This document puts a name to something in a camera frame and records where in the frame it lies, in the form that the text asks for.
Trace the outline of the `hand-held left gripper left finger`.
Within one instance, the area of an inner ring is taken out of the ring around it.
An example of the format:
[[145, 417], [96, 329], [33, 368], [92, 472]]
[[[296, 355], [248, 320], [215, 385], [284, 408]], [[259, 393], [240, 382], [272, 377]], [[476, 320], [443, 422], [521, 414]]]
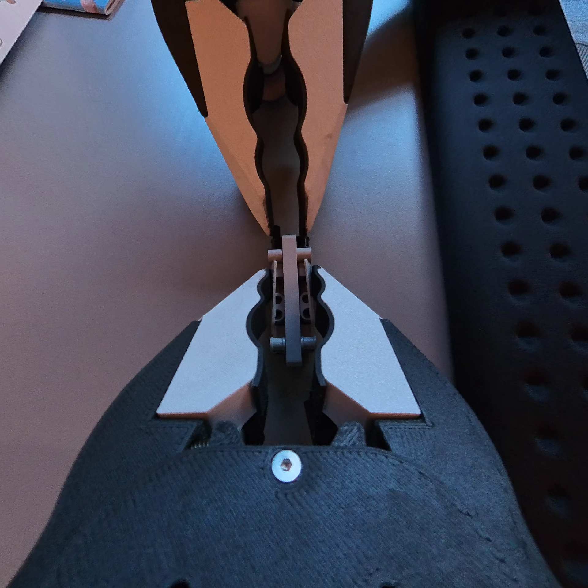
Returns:
[[251, 386], [258, 367], [258, 349], [247, 334], [246, 319], [261, 301], [258, 271], [204, 314], [157, 408], [163, 418], [230, 421], [241, 427], [256, 408]]

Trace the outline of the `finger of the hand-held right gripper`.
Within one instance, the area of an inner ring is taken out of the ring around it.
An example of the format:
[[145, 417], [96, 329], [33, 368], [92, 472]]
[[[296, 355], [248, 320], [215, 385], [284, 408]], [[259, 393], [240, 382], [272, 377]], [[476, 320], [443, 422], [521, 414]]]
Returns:
[[310, 230], [325, 194], [347, 104], [343, 99], [342, 1], [303, 1], [288, 22], [303, 84], [295, 138], [300, 153], [300, 230]]
[[245, 202], [269, 235], [270, 205], [256, 153], [259, 140], [246, 104], [247, 75], [255, 62], [249, 29], [220, 1], [187, 1], [186, 9], [206, 122]]

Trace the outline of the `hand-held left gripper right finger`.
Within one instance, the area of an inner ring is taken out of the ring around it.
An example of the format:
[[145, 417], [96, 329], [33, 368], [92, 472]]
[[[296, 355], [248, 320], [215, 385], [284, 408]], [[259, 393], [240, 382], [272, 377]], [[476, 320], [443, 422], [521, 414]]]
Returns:
[[320, 348], [323, 412], [337, 426], [418, 418], [421, 410], [379, 315], [325, 269], [315, 267], [329, 329]]

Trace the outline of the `brown desk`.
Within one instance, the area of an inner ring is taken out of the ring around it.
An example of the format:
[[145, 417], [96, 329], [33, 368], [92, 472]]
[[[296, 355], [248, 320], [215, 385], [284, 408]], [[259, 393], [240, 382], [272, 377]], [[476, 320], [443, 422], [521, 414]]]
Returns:
[[[314, 259], [447, 377], [407, 1], [375, 1]], [[1, 67], [1, 587], [128, 381], [264, 265], [149, 1], [35, 14]]]

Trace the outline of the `colourful printed box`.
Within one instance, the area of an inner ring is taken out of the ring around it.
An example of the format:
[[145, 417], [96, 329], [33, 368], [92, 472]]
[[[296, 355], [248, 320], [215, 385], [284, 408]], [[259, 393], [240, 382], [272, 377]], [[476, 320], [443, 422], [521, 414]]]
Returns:
[[111, 19], [124, 1], [42, 1], [39, 11], [62, 16]]

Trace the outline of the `black perforated foam pad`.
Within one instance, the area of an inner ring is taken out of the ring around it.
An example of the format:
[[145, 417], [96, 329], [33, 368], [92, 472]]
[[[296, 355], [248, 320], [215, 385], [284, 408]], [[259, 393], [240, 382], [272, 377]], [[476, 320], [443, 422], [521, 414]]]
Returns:
[[558, 1], [415, 1], [454, 375], [587, 587], [587, 79]]

